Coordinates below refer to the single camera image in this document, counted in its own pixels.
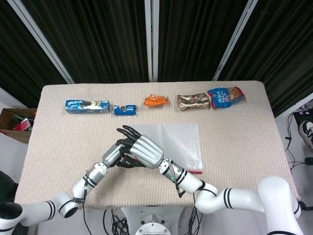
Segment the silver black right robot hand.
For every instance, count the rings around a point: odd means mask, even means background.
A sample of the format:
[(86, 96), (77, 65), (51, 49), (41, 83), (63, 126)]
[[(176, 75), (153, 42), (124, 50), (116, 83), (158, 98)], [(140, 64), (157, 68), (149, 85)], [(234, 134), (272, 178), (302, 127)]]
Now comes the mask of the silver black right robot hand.
[(121, 157), (131, 154), (147, 168), (154, 169), (159, 167), (164, 159), (163, 149), (132, 127), (127, 125), (123, 125), (122, 127), (117, 128), (117, 131), (126, 138), (119, 139), (116, 142), (116, 145), (121, 145), (119, 149)]

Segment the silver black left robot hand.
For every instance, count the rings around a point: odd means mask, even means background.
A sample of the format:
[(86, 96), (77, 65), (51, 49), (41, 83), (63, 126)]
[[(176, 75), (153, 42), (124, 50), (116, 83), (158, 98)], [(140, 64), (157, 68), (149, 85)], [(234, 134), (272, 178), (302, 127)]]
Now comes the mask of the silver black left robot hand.
[(102, 162), (107, 167), (123, 167), (134, 168), (140, 166), (139, 161), (130, 157), (130, 148), (132, 144), (129, 140), (118, 140), (113, 146), (103, 155)]

